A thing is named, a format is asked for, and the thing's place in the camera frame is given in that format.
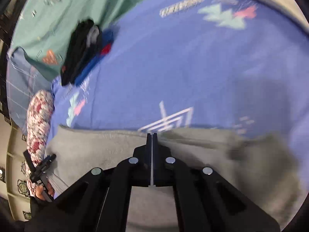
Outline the black sleeve left forearm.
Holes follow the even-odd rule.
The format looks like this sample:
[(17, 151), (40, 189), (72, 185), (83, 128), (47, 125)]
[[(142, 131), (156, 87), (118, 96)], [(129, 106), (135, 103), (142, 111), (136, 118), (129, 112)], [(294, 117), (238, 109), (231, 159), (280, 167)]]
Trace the black sleeve left forearm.
[(38, 197), (30, 198), (30, 214), (32, 218), (38, 215), (44, 208), (49, 206), (53, 202), (53, 198), (51, 198), (51, 202), (47, 200), (41, 200)]

